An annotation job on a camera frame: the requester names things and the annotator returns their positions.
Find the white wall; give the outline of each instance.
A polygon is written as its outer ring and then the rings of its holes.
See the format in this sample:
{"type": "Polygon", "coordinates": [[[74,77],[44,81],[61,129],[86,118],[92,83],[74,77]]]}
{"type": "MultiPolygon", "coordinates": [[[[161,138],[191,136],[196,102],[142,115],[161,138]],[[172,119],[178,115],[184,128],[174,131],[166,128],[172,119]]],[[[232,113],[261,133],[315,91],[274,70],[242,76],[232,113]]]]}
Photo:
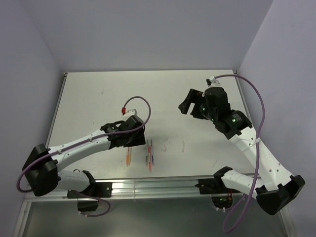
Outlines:
{"type": "Polygon", "coordinates": [[[0,236],[12,235],[23,195],[15,182],[46,141],[62,74],[17,0],[0,1],[0,236]]]}
{"type": "Polygon", "coordinates": [[[21,0],[64,71],[238,69],[272,0],[21,0]]]}
{"type": "MultiPolygon", "coordinates": [[[[288,206],[299,236],[316,233],[316,1],[275,0],[240,68],[261,92],[267,117],[262,138],[306,185],[288,206]]],[[[258,125],[260,104],[243,84],[258,125]]]]}

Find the gray floor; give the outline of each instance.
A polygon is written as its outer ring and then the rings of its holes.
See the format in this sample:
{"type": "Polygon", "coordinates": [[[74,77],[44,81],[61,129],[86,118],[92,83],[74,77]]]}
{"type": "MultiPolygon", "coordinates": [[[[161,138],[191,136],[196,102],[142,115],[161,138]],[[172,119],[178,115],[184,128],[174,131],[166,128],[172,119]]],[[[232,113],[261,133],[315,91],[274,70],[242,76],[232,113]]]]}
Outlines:
{"type": "MultiPolygon", "coordinates": [[[[225,214],[211,207],[210,197],[113,200],[107,215],[85,218],[77,203],[32,204],[25,237],[223,237],[225,214]]],[[[239,207],[231,222],[239,215],[239,207]]],[[[284,237],[278,215],[270,216],[251,203],[241,225],[230,237],[284,237]]]]}

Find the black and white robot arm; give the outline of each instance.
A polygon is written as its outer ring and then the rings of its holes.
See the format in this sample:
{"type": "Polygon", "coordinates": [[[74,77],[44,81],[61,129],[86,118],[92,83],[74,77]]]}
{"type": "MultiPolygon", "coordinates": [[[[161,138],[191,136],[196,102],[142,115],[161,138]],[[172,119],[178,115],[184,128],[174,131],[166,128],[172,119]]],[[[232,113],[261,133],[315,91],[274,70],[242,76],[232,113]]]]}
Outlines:
{"type": "MultiPolygon", "coordinates": [[[[256,143],[259,143],[259,175],[252,197],[265,212],[274,215],[299,194],[305,184],[300,176],[293,176],[269,151],[265,144],[256,139],[256,130],[250,120],[241,111],[232,110],[227,94],[218,80],[207,80],[205,92],[191,89],[185,101],[180,104],[181,113],[188,112],[191,103],[194,108],[191,115],[198,119],[212,121],[218,131],[235,144],[256,166],[256,143]]],[[[240,174],[230,167],[224,167],[214,174],[209,189],[234,189],[244,194],[250,193],[253,178],[240,174]]]]}
{"type": "Polygon", "coordinates": [[[34,147],[22,170],[35,160],[47,156],[25,173],[34,195],[43,196],[55,189],[76,190],[86,195],[93,195],[97,191],[97,185],[88,171],[72,172],[64,169],[70,164],[97,152],[110,150],[114,147],[144,145],[146,143],[145,127],[134,132],[105,135],[113,132],[129,131],[140,127],[143,123],[137,116],[136,110],[129,110],[123,114],[122,120],[107,123],[95,132],[78,140],[50,148],[46,148],[43,144],[34,147]]]}

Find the metal table frame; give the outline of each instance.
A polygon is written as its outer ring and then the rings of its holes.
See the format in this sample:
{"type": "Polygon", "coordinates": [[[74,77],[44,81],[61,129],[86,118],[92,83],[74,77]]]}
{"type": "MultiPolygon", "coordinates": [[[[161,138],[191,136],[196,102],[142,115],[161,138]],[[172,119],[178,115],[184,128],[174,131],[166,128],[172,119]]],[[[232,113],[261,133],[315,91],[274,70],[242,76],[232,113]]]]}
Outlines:
{"type": "MultiPolygon", "coordinates": [[[[46,146],[49,144],[50,136],[56,119],[61,95],[66,82],[67,73],[64,73],[62,88],[59,94],[56,110],[53,121],[50,127],[46,146]]],[[[245,102],[245,98],[240,86],[239,79],[236,78],[237,85],[245,106],[247,116],[250,118],[249,110],[245,102]]],[[[149,199],[149,198],[192,198],[199,197],[199,190],[194,187],[198,183],[198,179],[212,178],[213,176],[185,176],[185,177],[165,177],[165,178],[134,178],[134,179],[111,179],[111,180],[97,180],[97,182],[112,182],[113,190],[112,196],[109,200],[114,199],[149,199]]],[[[27,223],[32,202],[46,202],[46,201],[77,201],[78,199],[66,198],[67,191],[53,191],[45,196],[36,197],[33,193],[24,195],[21,210],[17,219],[14,237],[21,237],[27,223]]],[[[89,198],[80,198],[80,200],[89,200],[89,198]]],[[[284,224],[284,231],[288,237],[296,237],[296,230],[288,208],[285,207],[279,212],[280,221],[284,224]]]]}

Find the white tabletop surface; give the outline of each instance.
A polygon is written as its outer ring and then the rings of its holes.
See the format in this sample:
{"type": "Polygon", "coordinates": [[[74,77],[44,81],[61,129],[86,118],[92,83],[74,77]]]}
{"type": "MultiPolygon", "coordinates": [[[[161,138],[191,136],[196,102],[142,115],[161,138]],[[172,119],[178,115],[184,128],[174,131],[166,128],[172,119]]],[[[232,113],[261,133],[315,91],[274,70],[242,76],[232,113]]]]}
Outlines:
{"type": "MultiPolygon", "coordinates": [[[[145,165],[146,145],[132,149],[129,167],[127,148],[114,148],[77,161],[67,170],[88,170],[97,179],[211,175],[224,166],[251,173],[254,168],[247,158],[210,121],[193,118],[191,110],[188,115],[178,110],[190,88],[204,91],[205,79],[221,74],[232,74],[232,70],[68,73],[49,146],[68,143],[121,120],[125,101],[140,95],[152,107],[145,130],[154,146],[152,173],[145,165]]],[[[232,109],[245,113],[235,78],[223,78],[220,83],[232,109]]],[[[146,104],[139,99],[127,109],[136,109],[143,120],[148,115],[146,104]]]]}

